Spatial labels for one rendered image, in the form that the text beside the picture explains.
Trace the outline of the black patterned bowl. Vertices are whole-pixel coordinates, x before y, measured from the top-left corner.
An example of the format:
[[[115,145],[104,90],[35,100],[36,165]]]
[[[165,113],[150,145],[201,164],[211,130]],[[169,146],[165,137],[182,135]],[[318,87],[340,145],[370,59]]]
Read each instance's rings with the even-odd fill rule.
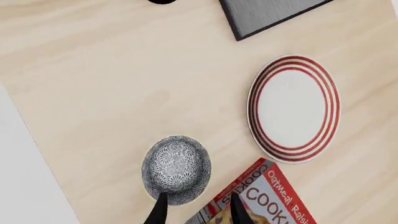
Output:
[[[184,205],[205,191],[211,177],[211,160],[196,139],[169,136],[149,149],[142,163],[141,177],[153,199],[165,193],[169,205]]]

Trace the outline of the red cookie box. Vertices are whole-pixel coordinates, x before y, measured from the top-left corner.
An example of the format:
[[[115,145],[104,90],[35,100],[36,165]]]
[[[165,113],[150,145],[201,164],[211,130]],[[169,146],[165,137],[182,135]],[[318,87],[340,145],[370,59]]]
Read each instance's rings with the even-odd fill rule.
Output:
[[[232,224],[231,192],[255,224],[317,224],[275,162],[259,158],[184,224]]]

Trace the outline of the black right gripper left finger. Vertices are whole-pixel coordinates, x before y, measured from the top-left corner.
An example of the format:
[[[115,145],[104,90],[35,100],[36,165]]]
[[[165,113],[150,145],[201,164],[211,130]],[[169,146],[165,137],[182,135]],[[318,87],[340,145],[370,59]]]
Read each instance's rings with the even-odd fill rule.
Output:
[[[144,224],[165,224],[168,211],[167,193],[163,192],[159,195],[152,211],[145,220]]]

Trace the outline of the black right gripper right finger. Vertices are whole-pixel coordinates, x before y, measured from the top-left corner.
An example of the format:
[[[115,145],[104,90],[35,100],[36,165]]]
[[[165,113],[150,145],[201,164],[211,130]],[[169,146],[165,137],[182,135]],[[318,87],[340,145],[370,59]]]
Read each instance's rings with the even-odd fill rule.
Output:
[[[231,193],[230,210],[233,224],[254,224],[239,195],[235,192]]]

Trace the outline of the white plate with red rings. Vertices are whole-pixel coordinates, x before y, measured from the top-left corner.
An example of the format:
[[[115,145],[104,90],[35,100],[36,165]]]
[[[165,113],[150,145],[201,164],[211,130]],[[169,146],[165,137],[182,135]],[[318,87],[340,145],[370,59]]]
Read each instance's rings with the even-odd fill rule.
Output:
[[[341,103],[336,83],[323,65],[288,54],[273,59],[256,75],[246,113],[262,151],[279,162],[302,164],[332,142]]]

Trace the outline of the flat black stove plate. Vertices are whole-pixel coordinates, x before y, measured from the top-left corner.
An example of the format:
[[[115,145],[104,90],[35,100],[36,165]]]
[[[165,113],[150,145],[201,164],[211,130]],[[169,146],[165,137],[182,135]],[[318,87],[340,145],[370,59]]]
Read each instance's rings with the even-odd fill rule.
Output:
[[[219,0],[237,41],[334,0]]]

